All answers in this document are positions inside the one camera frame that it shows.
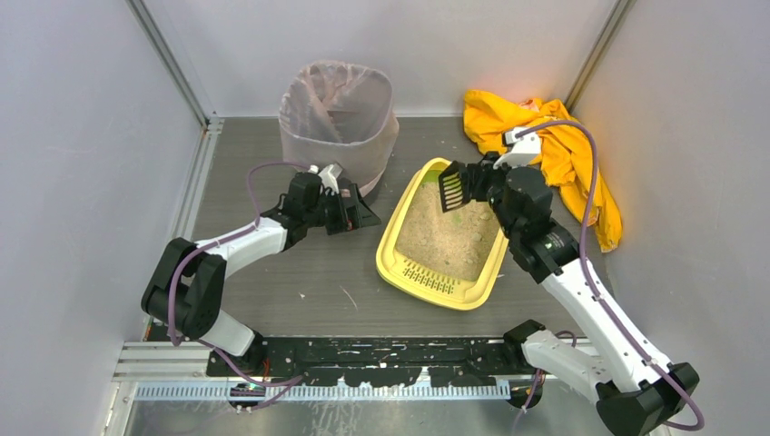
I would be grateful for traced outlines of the black litter scoop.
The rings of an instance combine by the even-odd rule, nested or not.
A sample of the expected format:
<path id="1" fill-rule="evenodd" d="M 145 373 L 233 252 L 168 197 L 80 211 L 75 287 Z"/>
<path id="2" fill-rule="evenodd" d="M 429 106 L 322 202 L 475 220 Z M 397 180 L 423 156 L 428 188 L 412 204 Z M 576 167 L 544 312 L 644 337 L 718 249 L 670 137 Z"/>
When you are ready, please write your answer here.
<path id="1" fill-rule="evenodd" d="M 457 210 L 470 201 L 469 174 L 464 163 L 453 161 L 438 176 L 442 212 Z"/>

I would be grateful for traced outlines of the yellow litter box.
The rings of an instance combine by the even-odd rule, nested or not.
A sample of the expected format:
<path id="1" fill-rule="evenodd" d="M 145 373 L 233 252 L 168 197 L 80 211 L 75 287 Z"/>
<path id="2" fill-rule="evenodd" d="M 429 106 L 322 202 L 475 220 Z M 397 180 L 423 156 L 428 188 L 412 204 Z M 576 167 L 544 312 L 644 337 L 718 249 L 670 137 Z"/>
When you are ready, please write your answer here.
<path id="1" fill-rule="evenodd" d="M 418 170 L 395 206 L 375 254 L 382 279 L 425 302 L 470 311 L 491 294 L 508 240 L 486 203 L 443 212 L 434 158 Z"/>

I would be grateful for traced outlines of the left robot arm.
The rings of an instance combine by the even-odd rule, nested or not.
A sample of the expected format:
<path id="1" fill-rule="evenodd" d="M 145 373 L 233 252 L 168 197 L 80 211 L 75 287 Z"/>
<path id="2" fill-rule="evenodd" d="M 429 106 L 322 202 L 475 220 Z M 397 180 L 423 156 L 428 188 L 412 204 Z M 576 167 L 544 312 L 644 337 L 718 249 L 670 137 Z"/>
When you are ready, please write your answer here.
<path id="1" fill-rule="evenodd" d="M 289 250 L 322 228 L 329 235 L 376 226 L 380 218 L 355 183 L 343 184 L 332 164 L 296 173 L 288 190 L 252 223 L 218 237 L 167 243 L 143 293 L 141 308 L 171 328 L 171 337 L 200 341 L 233 357 L 261 354 L 262 337 L 222 309 L 226 279 Z"/>

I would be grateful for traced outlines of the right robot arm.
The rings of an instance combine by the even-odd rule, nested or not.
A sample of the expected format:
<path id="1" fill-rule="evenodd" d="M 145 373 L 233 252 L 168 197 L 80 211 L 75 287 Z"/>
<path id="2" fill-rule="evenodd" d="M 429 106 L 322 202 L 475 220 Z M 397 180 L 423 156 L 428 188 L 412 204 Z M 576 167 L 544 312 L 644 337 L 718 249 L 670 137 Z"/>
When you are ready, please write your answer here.
<path id="1" fill-rule="evenodd" d="M 515 263 L 567 309 L 597 351 L 565 344 L 528 320 L 504 336 L 519 362 L 555 375 L 589 400 L 614 435 L 647 435 L 685 408 L 699 383 L 686 362 L 656 350 L 593 277 L 578 241 L 552 216 L 553 194 L 531 167 L 454 162 L 439 178 L 447 207 L 487 203 L 508 239 Z"/>

